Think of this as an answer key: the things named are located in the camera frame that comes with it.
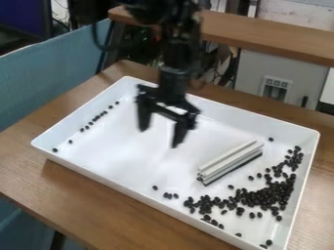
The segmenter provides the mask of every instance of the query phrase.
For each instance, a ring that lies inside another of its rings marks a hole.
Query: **cable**
[[[63,22],[56,20],[55,18],[52,18],[54,21],[56,21],[58,24],[60,24],[61,26],[63,26],[67,31],[70,31],[69,27],[67,27]]]
[[[94,21],[92,23],[92,34],[93,34],[93,41],[95,43],[95,45],[102,51],[104,52],[112,52],[118,49],[128,49],[131,48],[133,46],[136,46],[138,44],[140,44],[141,42],[141,35],[138,35],[137,37],[135,36],[133,41],[130,41],[129,43],[127,43],[126,41],[122,41],[122,46],[105,46],[102,45],[99,41],[99,37],[98,37],[98,24]]]

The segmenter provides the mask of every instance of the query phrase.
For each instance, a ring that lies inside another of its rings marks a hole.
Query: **small black pellet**
[[[224,202],[219,203],[219,208],[224,209],[225,208],[225,203]]]
[[[270,239],[267,240],[267,241],[266,241],[266,244],[267,244],[268,246],[271,246],[271,245],[272,245],[272,240],[270,240]]]
[[[205,221],[211,221],[211,217],[209,215],[204,215],[203,218]]]
[[[212,220],[212,221],[211,221],[211,224],[212,224],[213,226],[217,226],[217,225],[218,225],[218,222],[217,222],[216,220]]]

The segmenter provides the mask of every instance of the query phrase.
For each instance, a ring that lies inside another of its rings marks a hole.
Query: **wooden table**
[[[0,134],[0,191],[28,213],[98,249],[235,249],[225,242],[46,158],[30,141],[123,75],[155,81],[155,69],[118,62]],[[289,249],[334,249],[334,117],[206,86],[198,96],[318,130],[321,141]]]
[[[213,11],[202,17],[203,40],[334,67],[334,32]],[[123,7],[110,10],[109,18],[140,25]]]

